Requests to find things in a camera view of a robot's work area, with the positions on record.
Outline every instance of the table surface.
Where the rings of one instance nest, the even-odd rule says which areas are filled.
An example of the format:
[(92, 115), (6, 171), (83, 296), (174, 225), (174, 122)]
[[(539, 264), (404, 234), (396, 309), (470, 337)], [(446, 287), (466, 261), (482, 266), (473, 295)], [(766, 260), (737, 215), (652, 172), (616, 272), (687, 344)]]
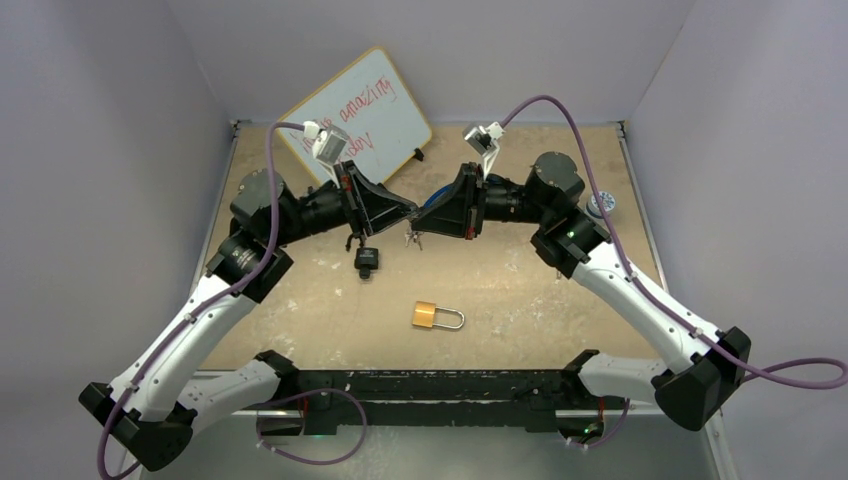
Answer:
[[(462, 139), (463, 126), (433, 127), (422, 150), (385, 182), (419, 205), (453, 181), (461, 163), (479, 161)], [(265, 127), (242, 127), (208, 256), (226, 238), (229, 204), (240, 180), (262, 168)], [(615, 127), (581, 129), (598, 185), (615, 195), (612, 220), (632, 261), (659, 280)], [(542, 153), (560, 151), (578, 163), (567, 127), (512, 127), (493, 169), (523, 183)], [(278, 138), (276, 169), (296, 196), (316, 182)], [(590, 193), (583, 193), (581, 205)], [(586, 348), (627, 357), (655, 357), (651, 346), (609, 306), (577, 283), (557, 279), (536, 255), (532, 225), (486, 223), (473, 241), (422, 236), (423, 251), (405, 247), (407, 223), (370, 238), (380, 269), (363, 283), (345, 252), (347, 228), (287, 247), (294, 266), (265, 301), (237, 324), (202, 365), (240, 368), (257, 352), (274, 349), (307, 369), (561, 368)], [(416, 301), (460, 310), (458, 331), (412, 326)], [(455, 320), (439, 314), (439, 321)]]

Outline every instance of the whiteboard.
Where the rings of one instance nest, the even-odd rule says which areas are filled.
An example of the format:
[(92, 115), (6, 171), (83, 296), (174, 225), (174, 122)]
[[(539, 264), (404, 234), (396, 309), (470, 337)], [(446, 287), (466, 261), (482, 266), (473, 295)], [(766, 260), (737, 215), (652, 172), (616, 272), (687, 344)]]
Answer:
[[(330, 79), (280, 119), (336, 125), (350, 136), (340, 161), (353, 160), (374, 183), (392, 176), (433, 136), (386, 51), (374, 47)], [(318, 183), (329, 174), (312, 157), (312, 141), (302, 132), (278, 134)]]

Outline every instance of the black padlock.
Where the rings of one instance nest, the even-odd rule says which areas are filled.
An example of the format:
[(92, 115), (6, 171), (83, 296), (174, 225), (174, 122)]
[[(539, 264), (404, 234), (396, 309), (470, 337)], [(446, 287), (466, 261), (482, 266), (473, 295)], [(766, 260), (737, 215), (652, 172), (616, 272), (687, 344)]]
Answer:
[(356, 249), (356, 260), (353, 267), (359, 270), (359, 278), (371, 278), (371, 270), (380, 268), (380, 252), (374, 247), (359, 247)]

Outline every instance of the gold padlock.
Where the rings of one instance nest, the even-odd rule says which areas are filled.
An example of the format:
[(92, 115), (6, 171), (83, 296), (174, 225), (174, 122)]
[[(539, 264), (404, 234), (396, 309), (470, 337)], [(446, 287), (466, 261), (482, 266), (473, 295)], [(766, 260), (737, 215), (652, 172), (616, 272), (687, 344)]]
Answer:
[[(449, 312), (459, 316), (459, 325), (445, 325), (435, 323), (436, 312)], [(459, 330), (465, 325), (465, 314), (452, 308), (437, 307), (435, 303), (415, 302), (415, 312), (412, 314), (412, 324), (416, 327), (433, 328), (441, 327), (450, 330)]]

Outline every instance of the gray wall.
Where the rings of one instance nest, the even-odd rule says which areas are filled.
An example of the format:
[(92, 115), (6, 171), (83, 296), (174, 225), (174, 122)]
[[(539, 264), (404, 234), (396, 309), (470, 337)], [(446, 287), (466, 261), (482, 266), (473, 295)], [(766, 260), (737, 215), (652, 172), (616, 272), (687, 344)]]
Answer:
[[(835, 0), (698, 0), (632, 118), (672, 293), (747, 331), (759, 366), (848, 357), (847, 21)], [(845, 478), (846, 405), (743, 387), (725, 409), (743, 478)]]
[(500, 119), (538, 93), (581, 122), (628, 118), (694, 3), (168, 1), (231, 118), (276, 119), (382, 45), (434, 122)]
[(90, 479), (76, 397), (184, 301), (229, 125), (164, 0), (4, 0), (0, 64), (0, 471)]

